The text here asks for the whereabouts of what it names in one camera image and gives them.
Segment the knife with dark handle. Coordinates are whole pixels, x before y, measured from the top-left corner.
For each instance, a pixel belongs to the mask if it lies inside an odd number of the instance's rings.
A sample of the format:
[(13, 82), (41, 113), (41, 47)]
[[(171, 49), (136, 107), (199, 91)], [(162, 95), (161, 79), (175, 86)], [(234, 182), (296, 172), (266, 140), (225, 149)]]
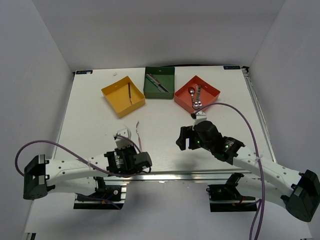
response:
[(151, 74), (148, 73), (148, 80), (162, 93), (168, 93), (169, 90), (164, 86), (164, 84), (160, 81), (163, 78), (161, 74)]

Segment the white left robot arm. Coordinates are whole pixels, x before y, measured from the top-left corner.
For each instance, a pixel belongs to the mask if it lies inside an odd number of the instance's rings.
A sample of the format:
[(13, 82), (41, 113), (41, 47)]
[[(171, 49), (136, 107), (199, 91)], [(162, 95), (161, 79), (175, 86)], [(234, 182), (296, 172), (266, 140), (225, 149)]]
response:
[(56, 160), (35, 156), (24, 168), (23, 198), (36, 200), (49, 193), (80, 193), (99, 200), (106, 187), (96, 178), (129, 178), (152, 167), (148, 152), (138, 153), (134, 146), (116, 148), (88, 159)]

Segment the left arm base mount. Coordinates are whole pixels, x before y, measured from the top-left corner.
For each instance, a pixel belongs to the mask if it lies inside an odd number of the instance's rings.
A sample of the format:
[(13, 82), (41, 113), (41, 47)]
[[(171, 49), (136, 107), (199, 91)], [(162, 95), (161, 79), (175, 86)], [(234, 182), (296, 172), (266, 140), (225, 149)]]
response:
[(127, 183), (106, 181), (102, 177), (93, 177), (94, 192), (85, 195), (76, 194), (73, 208), (75, 210), (121, 210), (125, 203)]

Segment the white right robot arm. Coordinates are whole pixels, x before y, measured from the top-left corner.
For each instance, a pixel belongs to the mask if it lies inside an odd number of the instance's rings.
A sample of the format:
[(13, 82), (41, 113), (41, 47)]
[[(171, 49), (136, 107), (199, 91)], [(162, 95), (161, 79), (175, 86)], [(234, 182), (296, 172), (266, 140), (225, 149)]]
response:
[(210, 121), (182, 126), (176, 140), (180, 150), (204, 149), (219, 161), (256, 175), (253, 179), (233, 173), (225, 184), (211, 184), (206, 189), (215, 204), (259, 198), (285, 208), (292, 216), (310, 222), (320, 205), (320, 181), (311, 170), (299, 172), (269, 160), (258, 160), (245, 144), (222, 136)]

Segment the spoon with green handle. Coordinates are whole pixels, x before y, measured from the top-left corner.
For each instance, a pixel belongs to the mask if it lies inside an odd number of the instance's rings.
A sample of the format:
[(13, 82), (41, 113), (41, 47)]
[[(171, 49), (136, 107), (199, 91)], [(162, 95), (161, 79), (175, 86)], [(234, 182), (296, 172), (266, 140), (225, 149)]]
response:
[(195, 103), (194, 103), (194, 106), (195, 106), (196, 109), (198, 109), (199, 107), (202, 106), (202, 103), (201, 103), (201, 100), (200, 100), (201, 89), (202, 89), (202, 86), (197, 84), (196, 85), (196, 98), (195, 98)]

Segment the fork with pink handle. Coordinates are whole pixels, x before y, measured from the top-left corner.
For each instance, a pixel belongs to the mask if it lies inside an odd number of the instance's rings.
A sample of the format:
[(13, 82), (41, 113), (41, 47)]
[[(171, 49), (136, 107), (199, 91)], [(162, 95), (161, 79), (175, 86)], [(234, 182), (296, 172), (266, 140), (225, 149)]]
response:
[(140, 121), (138, 120), (136, 125), (135, 125), (135, 131), (136, 131), (136, 134), (137, 134), (138, 147), (139, 147), (140, 152), (142, 152), (143, 151), (142, 143), (141, 143), (141, 138), (140, 138), (140, 134), (139, 134), (139, 130), (138, 130), (139, 123), (140, 123)]

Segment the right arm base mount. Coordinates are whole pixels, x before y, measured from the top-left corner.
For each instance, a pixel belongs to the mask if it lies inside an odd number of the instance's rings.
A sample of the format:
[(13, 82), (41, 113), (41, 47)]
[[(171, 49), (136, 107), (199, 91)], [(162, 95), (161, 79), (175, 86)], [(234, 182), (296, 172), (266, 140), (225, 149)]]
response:
[(236, 187), (242, 173), (233, 173), (224, 184), (210, 184), (206, 188), (212, 213), (255, 212), (258, 201), (252, 196), (244, 196)]

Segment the fork with dark handle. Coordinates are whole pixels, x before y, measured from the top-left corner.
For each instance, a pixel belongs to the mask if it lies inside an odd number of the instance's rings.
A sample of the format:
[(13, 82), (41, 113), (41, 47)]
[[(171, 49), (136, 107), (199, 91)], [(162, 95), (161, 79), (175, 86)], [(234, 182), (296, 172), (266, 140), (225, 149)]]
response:
[(130, 84), (130, 82), (128, 82), (127, 86), (128, 86), (128, 97), (129, 97), (129, 101), (130, 101), (130, 104), (132, 105), (133, 102), (132, 102), (131, 84)]

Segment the spoon with dark handle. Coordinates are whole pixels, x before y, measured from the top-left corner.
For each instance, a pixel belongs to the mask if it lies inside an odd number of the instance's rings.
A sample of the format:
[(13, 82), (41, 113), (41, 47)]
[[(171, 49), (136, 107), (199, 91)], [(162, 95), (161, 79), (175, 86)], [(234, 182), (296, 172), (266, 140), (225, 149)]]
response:
[(195, 102), (195, 89), (192, 87), (192, 86), (190, 86), (189, 88), (188, 88), (188, 92), (189, 92), (189, 94), (190, 94), (190, 96), (191, 96), (191, 103), (192, 103), (192, 108), (194, 109), (194, 110), (196, 110), (197, 108), (198, 108), (198, 104)]

